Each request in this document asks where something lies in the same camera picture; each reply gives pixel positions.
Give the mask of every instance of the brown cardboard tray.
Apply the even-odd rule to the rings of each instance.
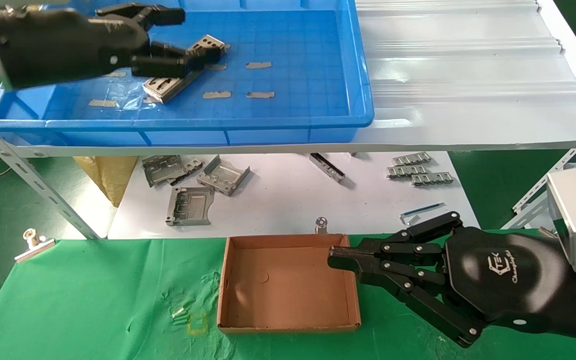
[[[327,264],[343,234],[257,235],[226,242],[217,326],[227,334],[342,333],[361,325],[351,271]]]

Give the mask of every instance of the green tablecloth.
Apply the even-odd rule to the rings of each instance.
[[[215,319],[225,244],[59,241],[16,264],[0,291],[0,360],[576,359],[576,339],[494,326],[462,349],[367,285],[356,332],[224,335]]]

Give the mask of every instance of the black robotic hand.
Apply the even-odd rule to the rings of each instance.
[[[10,87],[73,82],[131,68],[135,76],[184,78],[216,64],[219,48],[151,43],[153,25],[180,25],[182,8],[130,2],[83,16],[73,9],[0,10],[0,62]]]
[[[428,243],[448,234],[444,246]],[[576,272],[557,238],[491,234],[448,212],[387,239],[332,246],[327,262],[386,289],[462,347],[488,325],[576,338]]]

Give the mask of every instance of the metal bracket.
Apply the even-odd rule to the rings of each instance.
[[[315,221],[315,234],[328,234],[328,220],[325,217],[320,216]]]
[[[413,175],[428,173],[430,171],[422,165],[386,167],[386,178],[388,179],[410,178]]]
[[[427,152],[410,153],[392,158],[392,164],[396,167],[402,166],[417,166],[419,164],[429,163],[433,158]]]
[[[246,170],[240,170],[217,155],[197,176],[197,182],[231,196],[249,173],[250,166]]]
[[[422,187],[425,185],[451,184],[455,179],[448,172],[433,172],[412,175],[411,180],[414,187]]]
[[[332,162],[328,161],[326,157],[318,152],[309,153],[308,159],[315,164],[321,171],[328,175],[332,180],[340,183],[346,174],[339,170],[338,167],[334,166]]]
[[[141,166],[146,174],[146,180],[150,187],[162,182],[169,182],[175,186],[183,179],[190,176],[204,166],[199,159],[192,159],[184,164],[178,155],[152,156],[142,160]]]
[[[213,44],[216,44],[222,51],[226,49],[225,43],[208,34],[202,36],[199,41],[192,45],[192,48],[210,48]],[[172,77],[151,77],[143,83],[143,91],[152,96],[158,102],[165,104],[197,79],[203,71],[204,70],[192,71],[183,79]]]
[[[170,194],[168,226],[210,225],[208,209],[215,200],[212,187],[175,187]]]
[[[0,158],[37,194],[48,203],[57,207],[59,214],[86,237],[86,239],[100,239],[100,236],[73,210],[68,202],[66,202],[52,186],[46,183],[35,168],[32,167],[26,159],[19,157],[13,148],[2,139],[0,139]]]

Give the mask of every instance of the white shelf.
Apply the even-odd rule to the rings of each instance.
[[[422,220],[457,211],[466,226],[478,226],[450,158],[430,152],[427,168],[455,176],[449,185],[413,187],[409,179],[386,179],[391,158],[404,153],[328,153],[327,158],[345,172],[334,182],[308,158],[297,153],[222,155],[233,166],[251,173],[233,196],[215,193],[208,212],[211,225],[169,227],[165,223],[172,188],[150,188],[141,166],[135,167],[108,239],[194,239],[238,235],[307,234],[315,219],[326,217],[330,233],[394,233],[406,228],[403,212],[444,202],[446,206],[421,214]],[[212,155],[197,158],[210,161]],[[199,187],[196,175],[179,186]]]

